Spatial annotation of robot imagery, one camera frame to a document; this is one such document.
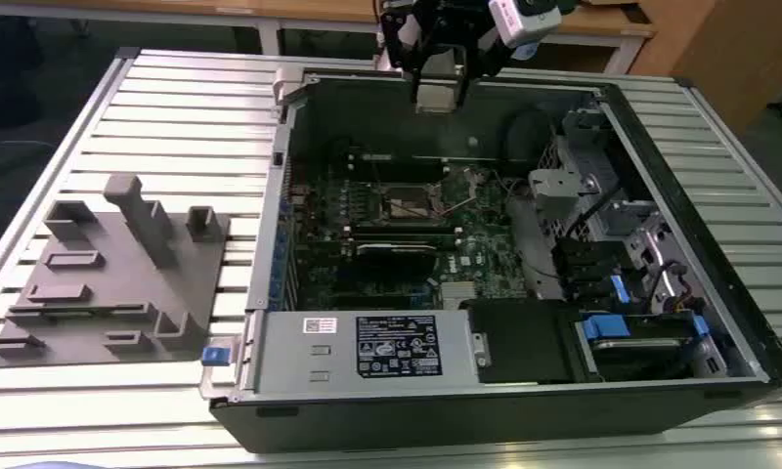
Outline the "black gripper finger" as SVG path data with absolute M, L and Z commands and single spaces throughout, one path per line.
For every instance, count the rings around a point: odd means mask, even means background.
M 458 49 L 462 73 L 455 89 L 455 106 L 464 104 L 472 83 L 483 76 L 495 76 L 510 61 L 512 50 L 504 45 L 496 28 L 470 39 Z
M 422 28 L 414 10 L 383 9 L 380 32 L 384 57 L 391 67 L 402 70 L 410 82 L 411 102 L 415 103 L 427 55 L 422 43 Z

